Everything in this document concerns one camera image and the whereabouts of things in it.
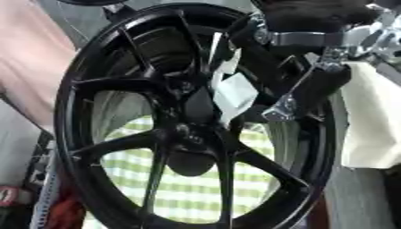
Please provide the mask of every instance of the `green and white tablecloth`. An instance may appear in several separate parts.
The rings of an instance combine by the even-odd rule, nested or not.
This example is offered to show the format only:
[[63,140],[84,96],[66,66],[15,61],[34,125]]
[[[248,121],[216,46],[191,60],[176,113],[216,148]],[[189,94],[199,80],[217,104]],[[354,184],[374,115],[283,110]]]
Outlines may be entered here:
[[[143,116],[113,131],[106,140],[121,138],[152,129],[150,116]],[[262,124],[247,123],[241,141],[260,153],[274,159],[274,149]],[[115,152],[103,158],[102,165],[107,174],[133,202],[140,205],[145,194],[152,152],[135,149]],[[234,216],[241,216],[268,197],[274,179],[269,174],[250,165],[235,165]],[[168,166],[158,188],[155,213],[159,216],[185,223],[213,223],[219,219],[221,194],[218,169],[214,165],[199,177],[184,177]],[[84,229],[105,228],[91,214],[85,219]]]

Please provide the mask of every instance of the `wheel spoke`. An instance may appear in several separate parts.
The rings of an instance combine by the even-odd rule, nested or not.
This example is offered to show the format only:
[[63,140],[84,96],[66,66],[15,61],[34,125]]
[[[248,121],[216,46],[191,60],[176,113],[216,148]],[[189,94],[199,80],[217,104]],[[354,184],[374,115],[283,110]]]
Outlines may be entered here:
[[222,213],[219,229],[231,229],[233,223],[233,197],[234,197],[234,168],[233,157],[225,155],[218,160],[218,174],[222,195]]
[[121,90],[133,92],[146,92],[149,90],[165,92],[161,85],[148,79],[144,79],[146,72],[141,78],[112,78],[104,77],[93,80],[75,81],[73,87],[79,91],[96,93],[104,90]]
[[99,144],[80,148],[72,152],[72,157],[91,163],[104,155],[116,151],[136,148],[152,148],[158,141],[158,130],[145,131],[122,137],[116,140],[104,141]]
[[190,45],[192,51],[194,52],[193,61],[191,62],[187,72],[195,74],[202,72],[204,71],[203,65],[206,64],[207,61],[205,51],[201,46],[198,36],[192,32],[187,20],[185,19],[184,12],[178,12],[178,16],[181,23],[176,26],[176,28],[183,34],[186,42]]
[[153,163],[150,170],[145,197],[143,199],[142,208],[139,212],[139,215],[145,224],[146,216],[153,213],[156,193],[167,164],[167,159],[168,154],[166,148],[164,146],[157,145],[153,156]]
[[133,37],[125,28],[119,29],[120,34],[128,41],[130,45],[129,51],[135,57],[137,63],[139,64],[142,71],[147,71],[148,69],[153,69],[152,64],[148,57],[146,57],[142,51],[140,50],[139,46],[135,43]]
[[237,160],[248,165],[255,166],[266,173],[272,174],[286,188],[309,188],[309,184],[301,178],[296,177],[276,162],[264,157],[259,152],[245,146],[237,155]]

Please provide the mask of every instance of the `white paper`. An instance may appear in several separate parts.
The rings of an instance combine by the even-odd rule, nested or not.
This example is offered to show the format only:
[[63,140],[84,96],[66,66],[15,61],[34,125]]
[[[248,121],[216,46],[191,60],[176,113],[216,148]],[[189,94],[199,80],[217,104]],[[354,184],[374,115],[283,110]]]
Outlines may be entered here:
[[342,165],[390,168],[401,162],[401,88],[367,63],[350,63],[342,88],[349,128]]
[[248,110],[256,97],[256,90],[242,73],[221,81],[216,89],[214,102],[221,110],[220,122],[228,126],[231,120]]

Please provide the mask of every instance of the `wheel rim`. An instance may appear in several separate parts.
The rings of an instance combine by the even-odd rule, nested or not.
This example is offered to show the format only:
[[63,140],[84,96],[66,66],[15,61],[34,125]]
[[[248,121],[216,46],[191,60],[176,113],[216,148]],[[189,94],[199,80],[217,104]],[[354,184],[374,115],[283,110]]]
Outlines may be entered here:
[[[300,138],[309,142],[305,158],[301,158],[303,165],[298,165],[299,171],[290,173],[285,168],[261,157],[258,152],[246,147],[235,137],[233,124],[231,131],[226,131],[214,123],[218,114],[213,107],[201,116],[201,120],[185,112],[188,101],[193,95],[204,89],[208,77],[204,53],[198,34],[188,29],[200,16],[209,18],[223,29],[235,19],[243,16],[239,12],[227,10],[217,6],[205,4],[171,4],[154,7],[139,12],[130,20],[122,21],[105,29],[94,38],[75,59],[68,73],[64,77],[58,94],[55,111],[55,134],[61,158],[66,172],[76,184],[83,202],[88,209],[105,225],[110,228],[288,228],[294,225],[311,208],[312,204],[322,192],[328,179],[334,156],[334,121],[330,105],[323,105],[319,111],[324,115],[322,121],[311,118],[299,120],[303,130]],[[154,63],[139,55],[137,34],[149,30],[149,27],[177,27],[189,40],[189,47],[195,53],[190,67],[185,69],[187,75],[200,76],[184,78],[191,85],[190,89],[178,85],[178,94],[167,88],[163,73]],[[133,52],[139,71],[135,78],[114,78],[92,76],[90,66],[94,66],[92,58],[97,56],[99,50],[115,48],[116,44],[129,47]],[[93,100],[95,94],[101,90],[122,90],[140,93],[150,102],[155,116],[155,129],[138,135],[129,136],[116,141],[93,143],[91,136],[91,109],[88,101]],[[274,97],[263,100],[264,105]],[[191,137],[198,137],[201,144]],[[174,222],[160,216],[151,214],[157,184],[160,180],[163,166],[171,150],[160,150],[160,144],[169,146],[168,149],[181,147],[186,153],[197,153],[212,158],[218,165],[222,189],[222,213],[216,224],[190,225]],[[145,196],[143,207],[132,204],[107,179],[105,171],[98,163],[101,156],[119,149],[153,148],[154,163],[149,187]],[[232,218],[232,183],[234,161],[244,162],[273,174],[283,187],[270,199],[259,207],[234,221]]]

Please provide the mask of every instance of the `wheel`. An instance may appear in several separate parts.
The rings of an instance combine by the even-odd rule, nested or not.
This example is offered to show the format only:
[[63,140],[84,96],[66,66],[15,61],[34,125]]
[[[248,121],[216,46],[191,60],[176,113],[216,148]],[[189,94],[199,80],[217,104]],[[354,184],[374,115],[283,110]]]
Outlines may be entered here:
[[[228,129],[218,124],[221,113],[210,102],[210,77],[202,66],[213,34],[241,17],[242,13],[215,5],[159,5],[102,30],[73,61],[56,101],[57,152],[82,202],[107,227],[290,228],[321,195],[336,147],[331,105],[326,102],[316,109],[319,118],[308,116],[287,123],[261,120],[259,111],[277,100],[274,91],[282,83],[277,70],[281,60],[267,49],[243,48],[239,71],[260,95],[250,111],[233,120]],[[127,96],[130,93],[141,96]],[[124,114],[116,118],[115,112],[121,109]],[[151,115],[151,130],[104,140],[138,109]],[[244,126],[252,122],[268,130],[274,161],[239,140]],[[101,164],[101,158],[110,153],[135,148],[153,152],[141,204],[128,199]],[[238,162],[271,174],[277,182],[270,184],[273,191],[258,206],[234,216]],[[216,222],[177,222],[154,212],[166,167],[196,179],[213,165],[221,191]]]

